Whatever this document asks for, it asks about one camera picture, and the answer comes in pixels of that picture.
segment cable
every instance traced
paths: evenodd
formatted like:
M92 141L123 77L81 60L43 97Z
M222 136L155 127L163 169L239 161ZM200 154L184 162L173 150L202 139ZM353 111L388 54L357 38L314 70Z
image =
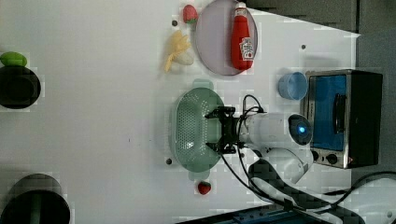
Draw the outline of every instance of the cable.
M248 97L253 98L253 99L258 103L259 106L253 106L253 107L251 107L249 110L245 111L246 99L247 99ZM239 137L239 135L240 135L240 133L241 133L242 122L243 122L244 120L247 119L247 114L248 114L249 112L251 112L253 109L258 109L257 111L254 111L254 112L256 112L256 113L264 113L264 112L263 112L263 108L262 108L262 106L260 105L259 101L256 99L256 97L254 97L254 96L252 96L252 95L246 95L245 98L244 98L244 112L243 112L243 114L242 114L242 116L241 116L241 119L239 120L239 127L238 127L238 133L237 133L237 134L238 134L238 135L237 135L238 137ZM238 157L239 157L239 160L240 160L240 162L241 162L241 165L242 165L242 168L243 168L243 170L244 170L244 173L245 173L245 175L247 176L248 183L251 183L255 189L253 189L253 188L251 188L250 186L248 186L248 184L246 184L246 183L235 173L235 171L233 170L233 168L231 168L230 164L225 160L224 156L221 154L221 158L224 160L224 163L227 165L227 167L230 169L230 171L233 173L233 175L239 180L239 182L240 182L242 185L244 185L247 189L250 189L250 190L251 190L252 192L254 192L255 194L257 194L257 195L259 195L259 196L261 196L261 197L263 197L263 198L269 199L269 200L271 200L271 201L274 202L274 203L277 203L277 204L280 204L280 205L282 205L282 206L285 206L285 203L284 203L284 202L281 202L280 200L277 200L277 199L272 199L267 193L263 192L259 187L257 187L257 185L256 185L253 181L251 181L251 179L250 179L250 177L249 177L249 175L248 175L248 171L247 171L247 169L246 169L246 167L245 167L245 164L244 164L244 162L242 161L242 156L241 156L241 153L240 153L239 144L237 144L236 147L237 147L237 150L236 150L236 151L238 152ZM295 209L295 210L305 211L304 208L295 206L294 204L292 205L292 208Z
M243 100L243 102L242 102L242 104L243 104L242 114L245 113L245 111L246 111L246 100L247 100L248 97L250 97L250 98L252 98L254 101L256 101L257 105L258 105L259 108L262 110L261 113L263 113L264 110L262 109L262 105L260 105L259 100L257 100L257 98L254 97L253 95L248 94L248 95L246 95L246 96L244 97L244 100Z
M338 205L340 202L342 202L342 201L343 201L354 189L357 188L356 186L358 186L359 183L360 183L361 181L363 181L364 179L367 179L368 177L374 176L374 175L396 175L396 172L394 172L394 171L382 171L382 172L375 172L375 173L372 173L372 174L369 174L369 175L364 175L364 176L361 177L359 180L357 180L357 181L352 185L352 187L350 187L349 191L347 191L347 192L343 195L343 197L341 197L337 202L331 203L331 206L332 206L332 207L337 206L337 205Z
M257 104L258 104L259 106L253 106L253 107L251 107L250 109L246 110L246 99L247 99L248 97L251 97L252 99L254 99L254 100L257 102ZM242 114L242 116L241 116L241 119L238 121L238 122L239 122L239 127L238 127L238 133L237 133L238 135L237 135L237 136L239 136L240 133L241 133L242 122L246 121L248 113L251 112L253 109L258 109L257 111L254 111L254 112L256 112L256 113L264 113L264 112L263 112L263 109L262 109L262 107L261 107L259 101L256 99L256 97L254 97L254 96L252 96L252 95L246 95L246 96L244 97L244 101L243 101L243 114ZM239 160L240 160L240 162L241 162L241 165L242 165L242 168L243 168L243 170L244 170L244 173L245 173L245 175L247 176L248 183L251 183L252 186L253 186L255 189L253 189L252 187L248 186L248 185L247 185L247 184L235 173L235 171L231 168L230 164L225 160L225 158L223 157L223 155L221 155L222 159L224 160L224 163L227 165L227 167L230 169L230 171L233 173L233 175L239 180L239 182L240 182L241 184L243 184L247 189L250 189L250 190L251 190L252 192L254 192L255 194L257 194L257 195L259 195L259 196L262 196L263 198L267 198L267 199L273 201L274 203L278 203L278 204L284 206L284 202L281 202L281 201L279 201L279 200L277 200L277 199L272 199L268 194L266 194L266 193L263 192L259 187L257 187L257 185L256 185L253 181L251 181L251 179L250 179L250 177L249 177L249 175L248 175L248 171L247 171L247 169L246 169L246 167L245 167L245 164L244 164L244 162L243 162L243 160L242 160L242 156L241 156L241 153L240 153L239 144L237 144L237 150L236 150L236 151L237 151L237 153L238 153L238 157L239 157ZM329 205L328 205L328 206L325 206L325 207L322 207L322 208L323 208L323 211L321 211L321 212L325 212L325 211L328 211L328 210L331 210L331 209L335 208L335 207L336 207L340 202L342 202L342 201L343 201L354 189L357 188L357 186L359 185L359 183L360 183L361 181L363 181L364 179L367 179L368 177L374 176L374 175L396 175L396 172L393 172L393 171L376 172L376 173L372 173L372 174L365 175L365 176L361 177L358 181L356 181L356 182L352 185L352 187L351 187L351 188L350 188L350 189L349 189L349 190L348 190L337 202L331 203L331 204L330 204L330 207L331 207L331 208L329 208ZM298 206L295 206L295 205L293 205L292 208L295 209L295 210L306 211L306 209L301 208L301 207L298 207Z

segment black pot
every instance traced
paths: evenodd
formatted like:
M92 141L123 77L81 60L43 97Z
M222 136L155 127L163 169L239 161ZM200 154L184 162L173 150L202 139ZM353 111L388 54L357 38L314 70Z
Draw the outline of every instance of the black pot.
M70 209L58 181L48 175L28 175L9 193L2 224L69 224Z
M40 80L30 69L21 66L0 68L0 105L23 109L34 104L40 92Z

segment toy fruit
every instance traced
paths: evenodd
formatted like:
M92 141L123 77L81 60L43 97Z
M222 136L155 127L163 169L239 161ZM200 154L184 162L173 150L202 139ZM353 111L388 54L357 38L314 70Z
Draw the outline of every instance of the toy fruit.
M198 20L198 13L192 5L186 5L183 9L183 21L188 24L196 23Z
M207 183L205 181L201 181L198 184L198 191L202 194L202 195L206 195L210 190L212 189L212 186L210 185L210 183Z
M0 61L4 66L22 66L27 64L26 58L17 52L7 52L0 56Z
M191 43L187 40L188 38L189 37L187 35L183 35L180 30L173 33L170 43L171 52L166 59L165 72L169 71L172 61L183 65L193 64L194 59L188 52L186 52L186 50L191 46Z

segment green bowl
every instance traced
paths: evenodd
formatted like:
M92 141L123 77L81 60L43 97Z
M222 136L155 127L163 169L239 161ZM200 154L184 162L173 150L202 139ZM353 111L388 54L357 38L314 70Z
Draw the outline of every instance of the green bowl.
M201 173L210 170L220 159L206 143L219 141L221 124L218 119L206 119L205 115L224 103L213 91L212 83L195 80L193 87L175 105L171 150L184 168Z

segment toaster oven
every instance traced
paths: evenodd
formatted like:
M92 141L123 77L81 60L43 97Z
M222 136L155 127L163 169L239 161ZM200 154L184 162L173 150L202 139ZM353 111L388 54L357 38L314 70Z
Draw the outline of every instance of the toaster oven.
M378 164L382 75L307 72L303 114L313 127L314 162L354 168Z

